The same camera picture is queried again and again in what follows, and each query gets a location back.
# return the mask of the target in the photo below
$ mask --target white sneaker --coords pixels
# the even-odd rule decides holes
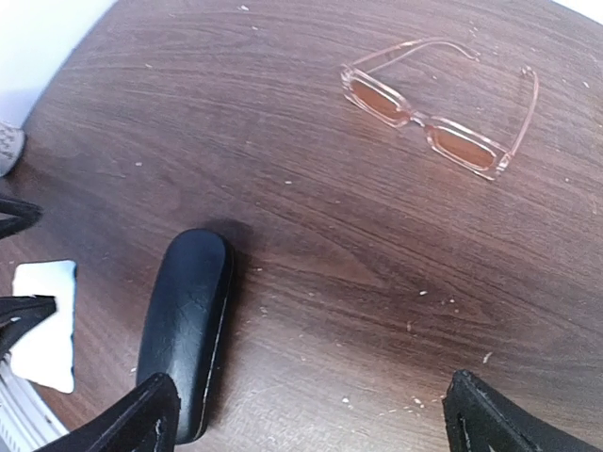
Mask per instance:
[[[13,169],[23,153],[25,133],[0,122],[0,177]]]

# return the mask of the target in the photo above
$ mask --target sunglasses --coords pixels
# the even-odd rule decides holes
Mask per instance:
[[[513,145],[505,147],[457,122],[415,110],[399,92],[372,76],[378,70],[432,45],[451,47],[465,57],[479,61],[480,54],[450,40],[429,38],[404,42],[344,65],[341,79],[345,96],[392,127],[401,128],[414,122],[423,128],[432,149],[492,181],[509,166],[528,130],[538,100],[538,75],[530,67],[522,69],[522,74],[533,82],[530,108]]]

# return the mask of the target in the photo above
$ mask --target wood grain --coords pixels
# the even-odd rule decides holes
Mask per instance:
[[[0,189],[46,216],[3,241],[0,282],[79,264],[76,391],[46,400],[75,428],[133,387],[161,256],[210,224],[249,270],[213,427],[179,450],[446,450],[459,368],[603,447],[603,28],[536,0],[244,5],[122,0],[27,123]],[[417,60],[409,97],[501,139],[527,105],[503,74],[542,78],[493,184],[343,98],[341,63],[428,36],[483,62]]]

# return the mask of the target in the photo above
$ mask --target white paper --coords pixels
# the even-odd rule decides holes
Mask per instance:
[[[74,261],[21,264],[12,282],[14,296],[55,297],[57,312],[28,331],[12,347],[10,368],[22,379],[68,394],[74,389],[75,267]]]

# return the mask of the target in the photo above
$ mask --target sunglasses lens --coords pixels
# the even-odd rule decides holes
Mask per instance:
[[[391,121],[408,121],[410,115],[403,111],[394,100],[381,94],[376,89],[366,85],[360,80],[352,80],[350,83],[351,92],[360,99],[366,106],[372,108],[377,113],[385,116]]]
[[[478,170],[487,170],[494,163],[494,155],[479,144],[453,134],[449,130],[434,127],[430,131],[432,145],[438,150],[452,154]]]

